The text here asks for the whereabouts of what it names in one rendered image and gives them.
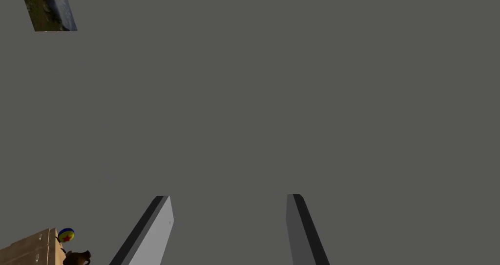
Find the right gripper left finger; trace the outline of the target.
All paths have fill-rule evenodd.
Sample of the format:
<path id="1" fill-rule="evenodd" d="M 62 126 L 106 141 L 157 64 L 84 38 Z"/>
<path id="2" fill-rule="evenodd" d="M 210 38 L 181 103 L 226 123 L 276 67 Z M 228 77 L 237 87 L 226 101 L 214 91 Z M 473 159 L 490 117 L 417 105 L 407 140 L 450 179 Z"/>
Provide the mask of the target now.
<path id="1" fill-rule="evenodd" d="M 161 265 L 173 225 L 170 196 L 155 197 L 109 265 Z"/>

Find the landscape picture on wall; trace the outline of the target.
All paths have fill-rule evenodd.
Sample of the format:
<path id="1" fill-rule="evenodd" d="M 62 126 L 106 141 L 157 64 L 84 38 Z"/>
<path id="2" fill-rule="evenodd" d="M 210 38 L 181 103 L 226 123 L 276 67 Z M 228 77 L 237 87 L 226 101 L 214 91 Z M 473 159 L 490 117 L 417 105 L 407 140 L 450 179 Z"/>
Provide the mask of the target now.
<path id="1" fill-rule="evenodd" d="M 36 32 L 77 31 L 68 0 L 24 0 Z"/>

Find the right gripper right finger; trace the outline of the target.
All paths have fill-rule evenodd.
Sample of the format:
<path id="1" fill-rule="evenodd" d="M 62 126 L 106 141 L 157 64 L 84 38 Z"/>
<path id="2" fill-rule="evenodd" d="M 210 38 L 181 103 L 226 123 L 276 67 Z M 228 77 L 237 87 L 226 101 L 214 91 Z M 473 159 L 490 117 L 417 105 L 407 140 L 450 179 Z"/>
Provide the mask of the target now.
<path id="1" fill-rule="evenodd" d="M 292 265 L 330 265 L 301 194 L 288 194 L 287 196 L 286 226 Z"/>

